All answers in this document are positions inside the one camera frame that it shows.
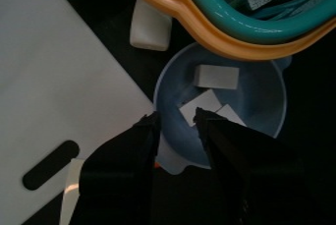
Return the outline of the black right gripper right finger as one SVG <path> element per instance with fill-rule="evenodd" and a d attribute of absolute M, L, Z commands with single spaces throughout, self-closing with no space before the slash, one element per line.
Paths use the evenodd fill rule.
<path fill-rule="evenodd" d="M 224 199 L 228 225 L 336 225 L 308 188 L 296 153 L 200 108 L 193 121 Z"/>

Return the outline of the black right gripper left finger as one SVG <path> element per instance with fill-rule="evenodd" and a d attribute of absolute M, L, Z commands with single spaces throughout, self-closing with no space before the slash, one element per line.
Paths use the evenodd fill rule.
<path fill-rule="evenodd" d="M 149 225 L 160 116 L 144 115 L 84 161 L 69 225 Z"/>

